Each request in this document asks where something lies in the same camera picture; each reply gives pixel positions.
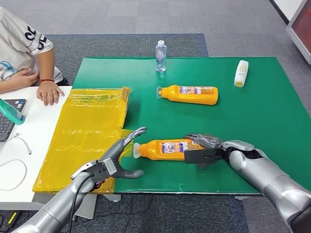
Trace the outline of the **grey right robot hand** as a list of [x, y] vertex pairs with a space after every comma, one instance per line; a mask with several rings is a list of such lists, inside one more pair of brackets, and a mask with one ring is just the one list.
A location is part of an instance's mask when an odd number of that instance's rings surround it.
[[206, 149], [217, 148], [223, 142], [222, 139], [216, 136], [202, 133], [189, 133], [185, 135], [183, 138], [195, 141]]

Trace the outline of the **person's right hand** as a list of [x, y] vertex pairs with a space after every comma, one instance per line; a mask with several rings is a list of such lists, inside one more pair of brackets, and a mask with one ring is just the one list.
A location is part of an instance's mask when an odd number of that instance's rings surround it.
[[9, 83], [13, 90], [15, 90], [32, 86], [38, 79], [38, 72], [33, 73], [31, 69], [23, 69], [11, 76]]

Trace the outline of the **person's left hand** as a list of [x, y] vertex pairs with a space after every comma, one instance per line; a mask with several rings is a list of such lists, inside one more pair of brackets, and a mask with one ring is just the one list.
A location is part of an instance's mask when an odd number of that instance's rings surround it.
[[64, 93], [56, 83], [52, 81], [41, 82], [37, 89], [36, 96], [43, 102], [45, 106], [53, 106], [59, 102], [60, 96], [64, 97]]

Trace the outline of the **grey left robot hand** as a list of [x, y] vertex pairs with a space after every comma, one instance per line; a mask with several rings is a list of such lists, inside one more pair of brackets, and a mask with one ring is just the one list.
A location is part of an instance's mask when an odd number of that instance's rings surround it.
[[105, 152], [100, 160], [105, 164], [110, 177], [115, 179], [137, 179], [143, 176], [143, 170], [126, 170], [122, 168], [119, 160], [128, 144], [137, 136], [146, 133], [146, 130], [147, 127], [140, 127], [125, 138], [119, 139]]

